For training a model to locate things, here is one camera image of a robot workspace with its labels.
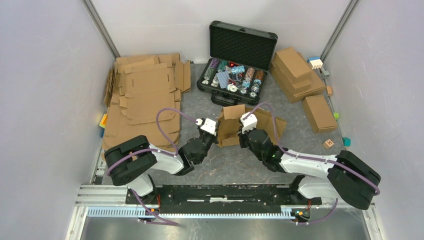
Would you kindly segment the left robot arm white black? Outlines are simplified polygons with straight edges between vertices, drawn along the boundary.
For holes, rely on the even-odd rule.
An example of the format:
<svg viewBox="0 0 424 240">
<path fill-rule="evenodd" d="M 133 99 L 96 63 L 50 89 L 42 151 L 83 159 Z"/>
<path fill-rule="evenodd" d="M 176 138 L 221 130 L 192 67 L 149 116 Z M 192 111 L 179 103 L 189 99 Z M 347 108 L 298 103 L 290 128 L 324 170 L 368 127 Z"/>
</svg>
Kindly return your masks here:
<svg viewBox="0 0 424 240">
<path fill-rule="evenodd" d="M 145 204 L 153 203 L 157 190 L 153 178 L 145 174 L 150 169 L 175 176 L 184 176 L 195 169 L 208 155 L 213 144 L 218 143 L 216 133 L 199 129 L 199 137 L 190 138 L 176 153 L 160 149 L 139 135 L 104 153 L 107 175 L 114 186 L 126 186 Z"/>
</svg>

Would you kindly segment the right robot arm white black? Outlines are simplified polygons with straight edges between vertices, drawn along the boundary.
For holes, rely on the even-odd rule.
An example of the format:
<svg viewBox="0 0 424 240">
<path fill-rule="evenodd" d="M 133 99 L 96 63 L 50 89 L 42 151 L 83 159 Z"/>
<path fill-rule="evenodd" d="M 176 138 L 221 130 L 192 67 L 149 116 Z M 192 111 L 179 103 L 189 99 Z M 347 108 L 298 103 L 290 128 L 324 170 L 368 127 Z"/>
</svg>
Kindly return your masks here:
<svg viewBox="0 0 424 240">
<path fill-rule="evenodd" d="M 380 194 L 380 174 L 348 150 L 333 155 L 306 154 L 279 147 L 262 129 L 240 130 L 237 135 L 241 148 L 249 149 L 268 170 L 300 175 L 288 191 L 295 204 L 333 198 L 367 210 L 373 197 Z"/>
</svg>

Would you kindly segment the small folded cardboard box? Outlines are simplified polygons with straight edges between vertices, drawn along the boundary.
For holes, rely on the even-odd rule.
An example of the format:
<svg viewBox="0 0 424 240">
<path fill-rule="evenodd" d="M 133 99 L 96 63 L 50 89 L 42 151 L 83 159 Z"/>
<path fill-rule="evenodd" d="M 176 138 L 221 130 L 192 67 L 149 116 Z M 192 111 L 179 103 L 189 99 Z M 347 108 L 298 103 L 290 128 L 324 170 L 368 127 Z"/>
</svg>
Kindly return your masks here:
<svg viewBox="0 0 424 240">
<path fill-rule="evenodd" d="M 338 128 L 333 112 L 323 95 L 307 96 L 302 101 L 302 106 L 315 134 L 333 132 Z"/>
</svg>

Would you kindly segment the large folded cardboard box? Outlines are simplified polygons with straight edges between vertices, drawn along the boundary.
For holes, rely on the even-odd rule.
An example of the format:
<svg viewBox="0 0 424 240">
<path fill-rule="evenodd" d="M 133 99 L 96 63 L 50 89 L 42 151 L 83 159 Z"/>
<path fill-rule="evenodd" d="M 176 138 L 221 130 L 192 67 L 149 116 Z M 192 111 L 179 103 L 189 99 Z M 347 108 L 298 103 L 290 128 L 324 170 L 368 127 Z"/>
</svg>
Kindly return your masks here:
<svg viewBox="0 0 424 240">
<path fill-rule="evenodd" d="M 326 85 L 314 70 L 306 80 L 297 83 L 289 81 L 275 60 L 271 61 L 269 71 L 290 103 L 300 102 L 306 97 L 321 95 L 326 89 Z"/>
</svg>

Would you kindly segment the stack of flat cardboard sheets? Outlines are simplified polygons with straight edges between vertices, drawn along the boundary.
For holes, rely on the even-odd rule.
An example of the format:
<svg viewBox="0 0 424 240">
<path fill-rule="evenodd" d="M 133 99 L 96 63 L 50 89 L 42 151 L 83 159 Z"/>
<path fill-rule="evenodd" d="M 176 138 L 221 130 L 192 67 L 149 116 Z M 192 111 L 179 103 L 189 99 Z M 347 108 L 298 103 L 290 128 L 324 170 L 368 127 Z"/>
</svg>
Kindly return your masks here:
<svg viewBox="0 0 424 240">
<path fill-rule="evenodd" d="M 191 89 L 191 63 L 179 53 L 116 58 L 105 83 L 107 122 L 102 148 L 139 135 L 172 152 L 180 138 L 182 94 Z"/>
</svg>

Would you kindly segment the black poker chip case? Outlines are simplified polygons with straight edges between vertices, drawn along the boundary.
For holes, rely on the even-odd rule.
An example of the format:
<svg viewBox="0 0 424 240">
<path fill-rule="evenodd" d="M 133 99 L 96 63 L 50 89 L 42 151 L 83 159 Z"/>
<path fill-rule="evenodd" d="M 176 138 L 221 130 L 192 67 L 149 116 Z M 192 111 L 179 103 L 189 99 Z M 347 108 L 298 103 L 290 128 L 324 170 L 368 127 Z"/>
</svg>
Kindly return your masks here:
<svg viewBox="0 0 424 240">
<path fill-rule="evenodd" d="M 278 35 L 215 20 L 209 25 L 209 55 L 196 86 L 214 104 L 257 105 Z"/>
</svg>

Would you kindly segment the wooden letter H block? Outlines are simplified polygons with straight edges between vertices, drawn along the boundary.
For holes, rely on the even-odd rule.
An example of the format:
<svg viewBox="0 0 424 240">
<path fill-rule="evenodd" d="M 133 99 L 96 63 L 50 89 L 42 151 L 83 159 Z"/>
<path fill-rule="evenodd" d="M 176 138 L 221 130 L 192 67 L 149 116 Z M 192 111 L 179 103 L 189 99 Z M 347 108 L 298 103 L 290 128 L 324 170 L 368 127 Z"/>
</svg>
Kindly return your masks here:
<svg viewBox="0 0 424 240">
<path fill-rule="evenodd" d="M 325 149 L 330 149 L 335 143 L 331 139 L 327 139 L 322 145 Z"/>
</svg>

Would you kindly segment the green small cube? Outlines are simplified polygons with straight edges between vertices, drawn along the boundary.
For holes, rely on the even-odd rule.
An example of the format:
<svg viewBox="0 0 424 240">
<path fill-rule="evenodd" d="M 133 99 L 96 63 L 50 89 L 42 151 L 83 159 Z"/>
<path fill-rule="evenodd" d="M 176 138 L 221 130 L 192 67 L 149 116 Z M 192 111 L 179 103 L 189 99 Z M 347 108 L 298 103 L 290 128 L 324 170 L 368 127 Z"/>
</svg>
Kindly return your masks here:
<svg viewBox="0 0 424 240">
<path fill-rule="evenodd" d="M 339 115 L 339 113 L 337 113 L 337 112 L 334 112 L 334 113 L 333 113 L 333 116 L 334 116 L 334 119 L 335 119 L 335 120 L 338 120 L 338 119 L 340 118 L 340 115 Z"/>
</svg>

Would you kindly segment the small wooden cube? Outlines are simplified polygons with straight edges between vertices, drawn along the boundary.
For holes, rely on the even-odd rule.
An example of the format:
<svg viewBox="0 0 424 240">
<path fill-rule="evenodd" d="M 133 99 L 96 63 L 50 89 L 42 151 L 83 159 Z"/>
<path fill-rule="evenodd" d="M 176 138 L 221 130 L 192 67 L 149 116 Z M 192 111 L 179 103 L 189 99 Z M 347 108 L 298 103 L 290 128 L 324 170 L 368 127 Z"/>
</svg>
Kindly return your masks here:
<svg viewBox="0 0 424 240">
<path fill-rule="evenodd" d="M 327 92 L 327 95 L 330 97 L 330 96 L 332 96 L 333 94 L 334 94 L 334 92 L 333 92 L 333 88 L 331 87 L 331 86 L 327 86 L 326 87 L 326 92 Z"/>
</svg>

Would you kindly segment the teal cube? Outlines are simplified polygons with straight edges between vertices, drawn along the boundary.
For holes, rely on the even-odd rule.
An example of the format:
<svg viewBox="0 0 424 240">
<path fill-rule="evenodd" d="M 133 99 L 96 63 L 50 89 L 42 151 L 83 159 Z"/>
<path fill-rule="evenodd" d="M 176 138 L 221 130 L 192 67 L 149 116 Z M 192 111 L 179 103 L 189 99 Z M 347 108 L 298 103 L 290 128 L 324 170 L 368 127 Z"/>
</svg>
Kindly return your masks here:
<svg viewBox="0 0 424 240">
<path fill-rule="evenodd" d="M 351 139 L 349 137 L 342 137 L 342 142 L 345 148 L 351 146 Z"/>
</svg>

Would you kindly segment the blue white toy block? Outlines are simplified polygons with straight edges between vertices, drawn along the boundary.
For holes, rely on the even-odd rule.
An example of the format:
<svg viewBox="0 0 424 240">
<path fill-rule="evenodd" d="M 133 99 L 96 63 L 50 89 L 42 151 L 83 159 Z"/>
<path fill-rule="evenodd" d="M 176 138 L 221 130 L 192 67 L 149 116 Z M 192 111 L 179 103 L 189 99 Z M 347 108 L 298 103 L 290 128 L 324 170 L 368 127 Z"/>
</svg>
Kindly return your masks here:
<svg viewBox="0 0 424 240">
<path fill-rule="evenodd" d="M 312 70 L 321 69 L 324 65 L 319 56 L 309 57 L 307 59 L 307 63 L 309 64 Z"/>
</svg>

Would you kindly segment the grey small block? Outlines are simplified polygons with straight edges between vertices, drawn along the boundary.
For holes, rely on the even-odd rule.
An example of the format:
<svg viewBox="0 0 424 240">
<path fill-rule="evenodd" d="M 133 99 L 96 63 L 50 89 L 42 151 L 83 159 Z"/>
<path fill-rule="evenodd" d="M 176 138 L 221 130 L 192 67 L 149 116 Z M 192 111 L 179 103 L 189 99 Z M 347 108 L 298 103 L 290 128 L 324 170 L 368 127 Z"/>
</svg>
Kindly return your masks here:
<svg viewBox="0 0 424 240">
<path fill-rule="evenodd" d="M 330 76 L 330 72 L 328 70 L 321 70 L 321 77 L 323 79 L 327 79 Z"/>
</svg>

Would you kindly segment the orange yellow block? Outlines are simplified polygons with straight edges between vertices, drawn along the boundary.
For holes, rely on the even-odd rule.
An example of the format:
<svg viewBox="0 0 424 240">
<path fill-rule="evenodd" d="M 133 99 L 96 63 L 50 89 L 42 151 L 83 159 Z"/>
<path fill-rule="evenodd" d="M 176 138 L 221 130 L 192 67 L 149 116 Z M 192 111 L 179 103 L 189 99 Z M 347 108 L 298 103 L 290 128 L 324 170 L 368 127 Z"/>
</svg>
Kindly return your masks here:
<svg viewBox="0 0 424 240">
<path fill-rule="evenodd" d="M 104 113 L 98 124 L 103 129 L 106 127 L 107 118 L 108 118 L 107 114 Z"/>
</svg>

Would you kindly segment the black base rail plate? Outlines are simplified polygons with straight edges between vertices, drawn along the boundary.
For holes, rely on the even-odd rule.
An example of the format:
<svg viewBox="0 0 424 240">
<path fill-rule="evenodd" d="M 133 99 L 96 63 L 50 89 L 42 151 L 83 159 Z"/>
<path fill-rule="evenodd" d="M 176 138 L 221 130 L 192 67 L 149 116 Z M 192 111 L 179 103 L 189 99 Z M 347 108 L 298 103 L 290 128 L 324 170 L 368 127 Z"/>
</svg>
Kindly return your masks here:
<svg viewBox="0 0 424 240">
<path fill-rule="evenodd" d="M 278 184 L 162 185 L 142 201 L 163 214 L 274 214 L 281 206 L 322 204 L 320 197 L 308 200 Z"/>
</svg>

